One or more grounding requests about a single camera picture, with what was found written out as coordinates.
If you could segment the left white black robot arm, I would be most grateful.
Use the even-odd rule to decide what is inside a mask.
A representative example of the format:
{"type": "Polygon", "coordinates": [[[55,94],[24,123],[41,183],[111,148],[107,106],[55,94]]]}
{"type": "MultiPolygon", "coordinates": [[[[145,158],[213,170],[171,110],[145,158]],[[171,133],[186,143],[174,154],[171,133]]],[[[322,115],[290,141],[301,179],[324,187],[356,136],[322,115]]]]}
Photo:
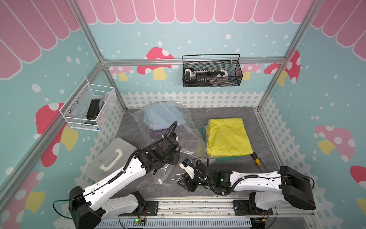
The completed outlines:
{"type": "Polygon", "coordinates": [[[142,209],[143,198],[138,192],[130,194],[130,205],[112,207],[111,197],[133,181],[156,172],[166,165],[178,164],[181,147],[177,141],[174,121],[166,133],[145,148],[135,150],[127,158],[123,167],[106,178],[86,188],[77,186],[69,192],[68,209],[77,229],[94,229],[103,219],[115,212],[119,214],[137,213],[142,209]]]}

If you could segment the green trousers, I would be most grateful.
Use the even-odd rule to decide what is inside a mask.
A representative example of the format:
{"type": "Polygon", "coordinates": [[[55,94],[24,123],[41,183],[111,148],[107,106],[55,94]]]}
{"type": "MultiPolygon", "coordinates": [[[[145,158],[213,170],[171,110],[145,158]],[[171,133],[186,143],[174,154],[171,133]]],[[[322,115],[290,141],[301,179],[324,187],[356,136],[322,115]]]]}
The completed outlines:
{"type": "Polygon", "coordinates": [[[223,157],[223,156],[211,156],[212,160],[215,160],[216,162],[223,162],[223,161],[229,161],[234,159],[240,159],[243,156],[229,156],[229,157],[223,157]]]}

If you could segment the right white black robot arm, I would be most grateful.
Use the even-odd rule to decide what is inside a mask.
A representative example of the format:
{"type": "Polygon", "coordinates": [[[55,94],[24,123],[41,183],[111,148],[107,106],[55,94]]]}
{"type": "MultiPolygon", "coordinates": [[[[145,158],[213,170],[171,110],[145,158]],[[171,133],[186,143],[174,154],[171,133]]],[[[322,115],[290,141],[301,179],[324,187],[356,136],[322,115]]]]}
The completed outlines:
{"type": "Polygon", "coordinates": [[[188,192],[202,186],[218,196],[249,191],[249,203],[261,210],[290,205],[301,210],[315,210],[313,179],[296,170],[281,166],[267,173],[215,171],[198,160],[195,164],[185,159],[180,165],[185,171],[178,184],[188,192]]]}

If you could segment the tan garment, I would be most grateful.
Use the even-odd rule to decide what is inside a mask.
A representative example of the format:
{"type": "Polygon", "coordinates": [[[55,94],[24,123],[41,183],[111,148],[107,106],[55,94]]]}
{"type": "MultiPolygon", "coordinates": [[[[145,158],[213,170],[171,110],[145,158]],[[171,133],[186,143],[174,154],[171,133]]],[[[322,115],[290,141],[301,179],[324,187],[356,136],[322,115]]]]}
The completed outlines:
{"type": "Polygon", "coordinates": [[[201,127],[203,139],[206,142],[206,147],[209,147],[209,123],[201,127]]]}

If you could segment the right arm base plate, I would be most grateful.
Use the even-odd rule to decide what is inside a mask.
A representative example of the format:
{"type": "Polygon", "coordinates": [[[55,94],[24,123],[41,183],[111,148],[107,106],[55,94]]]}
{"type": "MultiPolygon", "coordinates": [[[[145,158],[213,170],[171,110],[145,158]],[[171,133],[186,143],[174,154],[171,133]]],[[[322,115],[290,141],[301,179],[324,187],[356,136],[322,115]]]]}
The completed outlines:
{"type": "Polygon", "coordinates": [[[249,200],[233,200],[233,208],[236,216],[261,216],[268,217],[273,215],[273,210],[262,210],[254,202],[249,200]]]}

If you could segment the yellow green garment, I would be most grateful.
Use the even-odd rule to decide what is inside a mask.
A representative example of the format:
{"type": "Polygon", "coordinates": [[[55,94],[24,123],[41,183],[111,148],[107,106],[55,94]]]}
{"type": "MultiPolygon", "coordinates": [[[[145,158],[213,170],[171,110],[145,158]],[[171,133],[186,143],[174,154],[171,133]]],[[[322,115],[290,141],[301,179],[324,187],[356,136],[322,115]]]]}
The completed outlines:
{"type": "Polygon", "coordinates": [[[253,153],[241,118],[210,119],[206,134],[206,151],[212,157],[247,156],[253,153]]]}

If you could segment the clear plastic vacuum bag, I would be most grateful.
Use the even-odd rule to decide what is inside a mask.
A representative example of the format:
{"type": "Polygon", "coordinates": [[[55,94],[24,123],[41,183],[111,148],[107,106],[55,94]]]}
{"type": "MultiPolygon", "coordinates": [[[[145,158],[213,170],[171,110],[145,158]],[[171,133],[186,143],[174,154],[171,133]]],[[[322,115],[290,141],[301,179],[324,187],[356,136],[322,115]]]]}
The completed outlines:
{"type": "Polygon", "coordinates": [[[147,145],[133,152],[146,173],[160,179],[161,172],[187,163],[182,154],[207,159],[204,141],[191,120],[190,110],[182,102],[160,102],[132,114],[147,145]]]}

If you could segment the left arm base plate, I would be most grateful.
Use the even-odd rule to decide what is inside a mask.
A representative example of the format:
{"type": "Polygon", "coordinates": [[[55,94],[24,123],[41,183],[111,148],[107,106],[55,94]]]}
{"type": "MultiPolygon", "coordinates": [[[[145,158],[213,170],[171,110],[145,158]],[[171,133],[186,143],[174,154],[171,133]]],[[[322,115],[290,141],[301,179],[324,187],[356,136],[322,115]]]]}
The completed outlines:
{"type": "Polygon", "coordinates": [[[122,217],[127,216],[136,216],[136,217],[145,217],[145,216],[157,216],[159,207],[158,201],[146,201],[143,203],[139,203],[137,209],[134,210],[132,213],[124,213],[120,214],[122,217]]]}

